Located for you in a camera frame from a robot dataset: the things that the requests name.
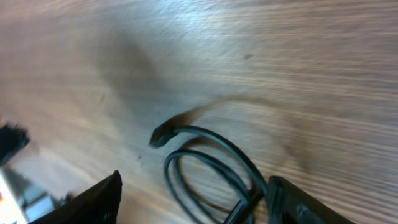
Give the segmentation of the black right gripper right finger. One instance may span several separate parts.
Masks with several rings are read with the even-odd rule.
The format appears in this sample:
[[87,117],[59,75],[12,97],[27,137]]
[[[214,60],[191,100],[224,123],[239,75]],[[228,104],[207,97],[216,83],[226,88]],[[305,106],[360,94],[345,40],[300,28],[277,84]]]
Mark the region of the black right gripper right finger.
[[279,176],[269,178],[266,203],[271,224],[354,224]]

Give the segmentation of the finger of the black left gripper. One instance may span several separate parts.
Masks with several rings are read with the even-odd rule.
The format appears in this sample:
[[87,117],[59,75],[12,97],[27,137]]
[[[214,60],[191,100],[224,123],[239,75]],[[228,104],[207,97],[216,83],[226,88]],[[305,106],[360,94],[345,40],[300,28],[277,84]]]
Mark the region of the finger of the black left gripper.
[[1,127],[1,165],[5,165],[29,143],[30,137],[23,127],[10,124]]

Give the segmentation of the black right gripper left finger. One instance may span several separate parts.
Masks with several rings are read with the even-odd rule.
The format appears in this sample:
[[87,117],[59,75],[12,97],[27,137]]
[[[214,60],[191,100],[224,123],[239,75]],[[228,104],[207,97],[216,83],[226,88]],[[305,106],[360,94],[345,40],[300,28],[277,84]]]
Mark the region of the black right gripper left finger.
[[118,171],[32,224],[116,224],[122,178]]

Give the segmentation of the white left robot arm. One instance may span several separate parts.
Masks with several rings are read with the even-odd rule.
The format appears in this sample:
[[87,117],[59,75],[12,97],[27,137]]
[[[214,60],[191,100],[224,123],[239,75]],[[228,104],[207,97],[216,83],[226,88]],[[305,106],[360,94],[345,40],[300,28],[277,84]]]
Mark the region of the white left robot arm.
[[1,126],[1,223],[31,223],[55,210],[48,192],[7,164],[29,142],[25,129]]

